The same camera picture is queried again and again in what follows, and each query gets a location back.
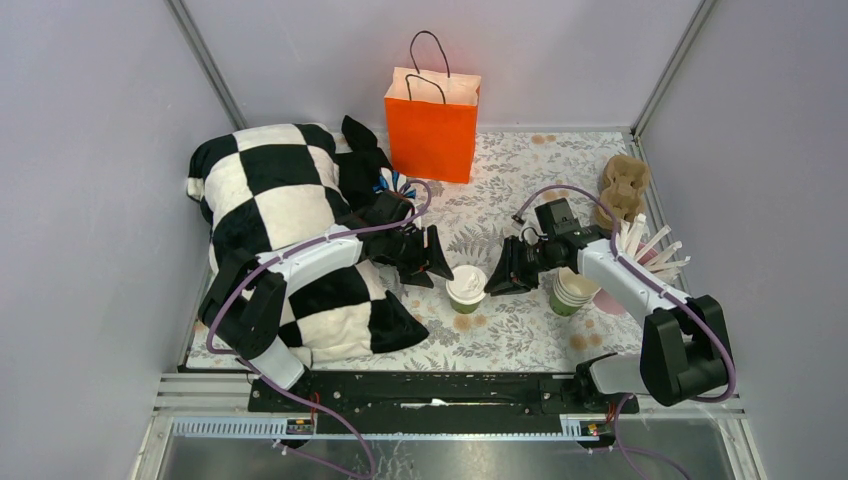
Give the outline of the green paper coffee cup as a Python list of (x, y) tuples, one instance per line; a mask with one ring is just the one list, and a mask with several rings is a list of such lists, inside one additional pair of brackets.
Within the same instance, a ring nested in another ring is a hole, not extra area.
[(485, 293), (481, 293), (478, 295), (470, 296), (470, 297), (450, 297), (450, 304), (454, 311), (459, 314), (471, 314), (475, 310), (477, 310), (486, 297)]

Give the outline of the white plastic cup lid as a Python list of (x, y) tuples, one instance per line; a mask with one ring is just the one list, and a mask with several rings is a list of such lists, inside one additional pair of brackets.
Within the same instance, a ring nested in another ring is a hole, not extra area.
[(453, 278), (446, 283), (449, 298), (463, 305), (480, 303), (485, 297), (487, 276), (473, 265), (459, 265), (452, 269)]

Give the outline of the brown cardboard cup carrier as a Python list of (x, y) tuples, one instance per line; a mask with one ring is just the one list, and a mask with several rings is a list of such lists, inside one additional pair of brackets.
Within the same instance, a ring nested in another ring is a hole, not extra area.
[(651, 182), (650, 167), (637, 158), (615, 155), (601, 175), (600, 201), (618, 220), (632, 223), (645, 212), (643, 195)]

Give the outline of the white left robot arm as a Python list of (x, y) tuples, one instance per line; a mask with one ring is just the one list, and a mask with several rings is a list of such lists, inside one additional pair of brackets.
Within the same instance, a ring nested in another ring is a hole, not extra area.
[(232, 252), (198, 308), (208, 337), (220, 337), (272, 387), (272, 398), (288, 411), (309, 401), (307, 368), (278, 335), (285, 300), (336, 270), (372, 260), (396, 268), (407, 285), (433, 287), (432, 275), (453, 279), (436, 226), (415, 226), (426, 209), (400, 193), (383, 191), (374, 203), (351, 213), (324, 233), (258, 255)]

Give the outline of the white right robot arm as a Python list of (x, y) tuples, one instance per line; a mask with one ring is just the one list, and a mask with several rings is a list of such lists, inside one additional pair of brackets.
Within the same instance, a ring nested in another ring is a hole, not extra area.
[(529, 243), (505, 238), (500, 259), (486, 284), (492, 296), (523, 294), (539, 286), (542, 272), (569, 268), (598, 285), (639, 321), (641, 350), (609, 354), (575, 369), (573, 396), (583, 410), (597, 412), (613, 395), (639, 393), (664, 406), (685, 400), (721, 402), (735, 389), (736, 374), (724, 314), (711, 296), (692, 297), (627, 258), (609, 235), (584, 227), (567, 200), (535, 209), (541, 235)]

